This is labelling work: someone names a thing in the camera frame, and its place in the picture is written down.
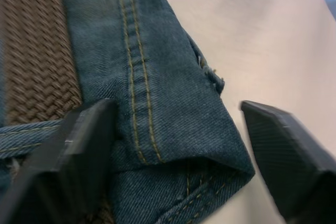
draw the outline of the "blue denim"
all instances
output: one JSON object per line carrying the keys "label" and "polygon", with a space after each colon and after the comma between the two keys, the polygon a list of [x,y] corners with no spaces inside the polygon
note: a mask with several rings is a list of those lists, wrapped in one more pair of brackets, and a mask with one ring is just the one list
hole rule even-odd
{"label": "blue denim", "polygon": [[[116,223],[200,222],[254,175],[223,80],[166,0],[64,5],[83,102],[119,104],[108,192]],[[0,158],[30,153],[58,125],[1,128]]]}

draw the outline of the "denim jeans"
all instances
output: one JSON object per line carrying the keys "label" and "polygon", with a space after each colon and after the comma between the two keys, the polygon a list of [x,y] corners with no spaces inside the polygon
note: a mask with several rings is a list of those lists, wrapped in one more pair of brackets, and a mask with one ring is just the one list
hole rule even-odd
{"label": "denim jeans", "polygon": [[[108,192],[116,223],[200,222],[254,175],[220,99],[223,80],[166,0],[64,5],[83,102],[119,104]],[[59,123],[0,129],[0,192],[10,182],[4,160],[29,154]]]}

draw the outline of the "white table surface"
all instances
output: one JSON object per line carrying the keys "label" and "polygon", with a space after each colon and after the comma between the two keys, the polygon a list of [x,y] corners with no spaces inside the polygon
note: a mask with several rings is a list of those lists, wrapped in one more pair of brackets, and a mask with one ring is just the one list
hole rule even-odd
{"label": "white table surface", "polygon": [[[168,0],[250,148],[239,103],[292,112],[336,156],[336,25],[324,0]],[[256,176],[205,224],[284,223]]]}

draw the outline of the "brown woven belt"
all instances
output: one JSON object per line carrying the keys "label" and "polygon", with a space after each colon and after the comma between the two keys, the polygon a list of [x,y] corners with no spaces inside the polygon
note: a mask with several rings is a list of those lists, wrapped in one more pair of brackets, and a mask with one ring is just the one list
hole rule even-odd
{"label": "brown woven belt", "polygon": [[2,0],[5,125],[56,120],[81,104],[61,0]]}

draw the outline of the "folded denim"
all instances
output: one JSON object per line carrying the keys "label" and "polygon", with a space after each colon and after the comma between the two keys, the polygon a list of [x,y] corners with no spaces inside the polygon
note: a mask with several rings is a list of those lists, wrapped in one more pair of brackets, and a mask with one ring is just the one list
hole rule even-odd
{"label": "folded denim", "polygon": [[[63,1],[83,102],[119,104],[108,193],[115,222],[200,222],[254,175],[219,96],[223,80],[167,0]],[[10,183],[5,159],[33,151],[59,122],[0,128],[0,193]]]}

